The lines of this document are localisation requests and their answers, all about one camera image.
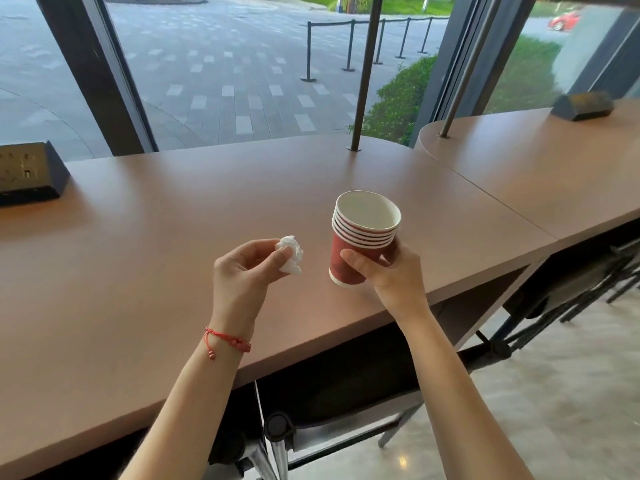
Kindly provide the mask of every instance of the red car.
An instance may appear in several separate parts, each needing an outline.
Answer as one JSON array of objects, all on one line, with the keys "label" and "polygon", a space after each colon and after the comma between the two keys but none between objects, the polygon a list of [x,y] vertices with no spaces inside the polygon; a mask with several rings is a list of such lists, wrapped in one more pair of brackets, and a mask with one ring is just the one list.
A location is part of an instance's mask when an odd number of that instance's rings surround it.
[{"label": "red car", "polygon": [[574,10],[552,18],[548,27],[556,32],[569,32],[578,23],[578,20],[580,20],[580,12]]}]

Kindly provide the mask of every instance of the power outlet box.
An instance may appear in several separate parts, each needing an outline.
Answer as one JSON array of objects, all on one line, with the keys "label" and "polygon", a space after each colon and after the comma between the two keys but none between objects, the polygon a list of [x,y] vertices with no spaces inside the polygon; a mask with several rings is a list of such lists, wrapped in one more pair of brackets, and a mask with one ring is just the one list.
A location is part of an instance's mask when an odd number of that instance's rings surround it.
[{"label": "power outlet box", "polygon": [[59,198],[68,180],[50,141],[0,145],[0,207]]}]

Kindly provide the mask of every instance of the brown tabletop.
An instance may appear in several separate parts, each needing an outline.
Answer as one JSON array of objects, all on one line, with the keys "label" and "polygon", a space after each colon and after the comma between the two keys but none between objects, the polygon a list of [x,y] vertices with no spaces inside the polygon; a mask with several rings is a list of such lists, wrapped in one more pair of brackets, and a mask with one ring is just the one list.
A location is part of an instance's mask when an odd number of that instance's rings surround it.
[{"label": "brown tabletop", "polygon": [[640,101],[576,123],[549,111],[460,118],[449,139],[437,136],[437,121],[421,129],[416,149],[560,240],[640,217]]},{"label": "brown tabletop", "polygon": [[0,209],[0,477],[148,426],[208,323],[214,259],[244,241],[294,234],[305,259],[270,289],[238,385],[386,323],[368,286],[329,279],[342,192],[398,204],[433,301],[555,242],[424,153],[363,138],[352,154],[348,141],[75,162],[61,199]]}]

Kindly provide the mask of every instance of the metal pole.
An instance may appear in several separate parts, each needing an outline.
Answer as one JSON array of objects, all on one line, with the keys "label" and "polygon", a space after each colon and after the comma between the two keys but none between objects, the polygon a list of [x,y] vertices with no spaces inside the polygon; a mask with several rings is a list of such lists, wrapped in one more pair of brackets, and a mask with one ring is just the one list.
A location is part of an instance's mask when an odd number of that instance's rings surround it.
[{"label": "metal pole", "polygon": [[300,80],[305,82],[315,82],[315,79],[311,78],[311,22],[307,22],[307,76],[300,77]]},{"label": "metal pole", "polygon": [[355,18],[351,21],[351,35],[349,35],[349,52],[347,53],[347,67],[343,67],[342,70],[347,72],[353,72],[355,69],[351,68],[351,48],[353,47],[353,29],[356,28]]},{"label": "metal pole", "polygon": [[422,48],[420,50],[418,50],[419,54],[426,54],[427,52],[424,51],[424,44],[427,43],[427,37],[429,36],[429,30],[431,30],[431,23],[433,21],[433,17],[430,16],[429,17],[429,24],[427,25],[427,33],[424,34],[424,40],[422,41]]},{"label": "metal pole", "polygon": [[400,46],[400,55],[396,55],[396,59],[406,59],[402,56],[404,50],[404,41],[406,40],[406,33],[409,31],[409,23],[411,23],[411,17],[406,19],[406,27],[404,28],[404,37],[402,37],[402,45]]},{"label": "metal pole", "polygon": [[491,25],[493,23],[493,19],[495,18],[495,14],[498,12],[498,8],[500,8],[500,2],[502,0],[491,0],[491,5],[489,5],[489,10],[486,13],[486,18],[480,27],[480,32],[478,33],[478,39],[476,40],[476,44],[471,51],[471,55],[469,55],[469,62],[467,63],[467,67],[465,67],[465,71],[462,73],[462,78],[460,79],[460,84],[456,89],[456,94],[453,96],[453,100],[451,102],[451,108],[449,108],[449,113],[444,120],[444,125],[442,129],[438,133],[438,136],[441,138],[448,138],[449,129],[451,128],[451,123],[453,118],[456,117],[456,111],[458,110],[458,106],[460,106],[460,101],[462,101],[462,96],[465,94],[465,89],[469,83],[469,79],[471,79],[471,74],[476,67],[476,62],[478,60],[478,56],[480,55],[480,51],[484,46],[484,42],[486,40],[486,36],[489,35],[489,30],[491,29]]},{"label": "metal pole", "polygon": [[380,48],[382,47],[382,35],[385,34],[385,23],[386,23],[387,19],[383,18],[382,19],[382,26],[380,27],[380,40],[378,40],[378,55],[376,55],[376,61],[374,62],[374,64],[378,64],[380,65],[382,62],[380,62]]},{"label": "metal pole", "polygon": [[358,93],[358,105],[356,106],[356,117],[353,122],[353,137],[351,138],[352,152],[360,151],[360,135],[362,133],[362,122],[364,120],[364,108],[367,103],[369,93],[369,79],[373,67],[373,55],[376,51],[376,36],[378,35],[378,23],[380,22],[380,12],[382,11],[382,0],[373,0],[371,3],[371,15],[369,15],[369,31],[367,32],[367,44],[364,47],[364,61],[362,63],[362,78],[360,79],[360,92]]}]

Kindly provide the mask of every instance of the red string bracelet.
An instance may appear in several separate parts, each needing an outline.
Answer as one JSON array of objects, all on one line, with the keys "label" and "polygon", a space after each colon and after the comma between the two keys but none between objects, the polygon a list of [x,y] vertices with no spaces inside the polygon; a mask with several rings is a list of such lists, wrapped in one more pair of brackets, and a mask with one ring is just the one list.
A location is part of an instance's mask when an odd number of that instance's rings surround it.
[{"label": "red string bracelet", "polygon": [[251,344],[240,337],[234,337],[233,335],[227,335],[226,333],[220,333],[219,331],[215,331],[210,329],[209,327],[204,328],[204,336],[202,337],[202,341],[204,345],[207,346],[207,350],[209,351],[209,358],[211,360],[216,359],[216,353],[211,350],[209,346],[209,334],[215,335],[217,338],[224,340],[226,343],[231,345],[233,348],[240,350],[240,352],[251,352]]}]

